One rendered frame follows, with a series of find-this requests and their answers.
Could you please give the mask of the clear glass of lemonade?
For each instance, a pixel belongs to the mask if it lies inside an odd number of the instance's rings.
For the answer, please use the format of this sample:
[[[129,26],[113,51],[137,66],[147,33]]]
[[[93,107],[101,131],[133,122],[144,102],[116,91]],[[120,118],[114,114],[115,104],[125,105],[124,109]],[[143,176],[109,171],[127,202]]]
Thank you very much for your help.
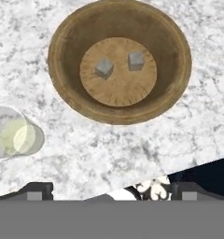
[[[44,143],[38,125],[11,107],[0,106],[0,160],[33,155]]]

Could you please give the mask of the grey ice cube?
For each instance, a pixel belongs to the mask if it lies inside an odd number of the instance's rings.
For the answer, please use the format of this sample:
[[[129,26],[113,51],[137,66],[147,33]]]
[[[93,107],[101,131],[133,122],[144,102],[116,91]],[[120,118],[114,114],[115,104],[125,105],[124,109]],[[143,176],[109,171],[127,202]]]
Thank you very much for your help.
[[[114,64],[107,58],[102,58],[95,66],[95,74],[103,79],[108,79],[114,69]]]
[[[145,64],[144,54],[141,51],[130,52],[128,55],[128,67],[130,71],[140,71]]]

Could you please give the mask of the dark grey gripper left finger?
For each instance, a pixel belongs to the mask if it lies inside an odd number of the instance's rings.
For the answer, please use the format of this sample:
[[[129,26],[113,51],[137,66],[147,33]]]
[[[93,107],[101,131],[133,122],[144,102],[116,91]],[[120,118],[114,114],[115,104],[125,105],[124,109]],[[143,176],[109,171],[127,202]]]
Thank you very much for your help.
[[[0,196],[0,200],[11,201],[52,201],[52,182],[30,182],[18,191]]]

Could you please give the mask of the brown wooden bowl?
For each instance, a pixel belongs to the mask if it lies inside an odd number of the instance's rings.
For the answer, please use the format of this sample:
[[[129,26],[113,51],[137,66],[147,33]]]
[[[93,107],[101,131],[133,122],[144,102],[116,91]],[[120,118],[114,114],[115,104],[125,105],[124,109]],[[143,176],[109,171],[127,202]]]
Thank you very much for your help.
[[[145,64],[130,71],[128,55],[141,51]],[[114,69],[95,74],[102,58]],[[158,117],[189,83],[189,43],[177,24],[137,0],[98,0],[70,14],[55,31],[48,53],[49,76],[63,100],[102,123],[131,125]]]

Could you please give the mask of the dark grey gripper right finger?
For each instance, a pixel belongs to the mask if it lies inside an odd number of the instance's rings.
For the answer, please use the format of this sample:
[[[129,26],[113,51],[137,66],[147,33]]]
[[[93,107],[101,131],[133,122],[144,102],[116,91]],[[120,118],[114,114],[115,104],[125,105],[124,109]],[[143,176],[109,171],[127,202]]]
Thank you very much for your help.
[[[171,191],[172,201],[224,201],[224,196],[207,191],[193,182],[175,182]]]

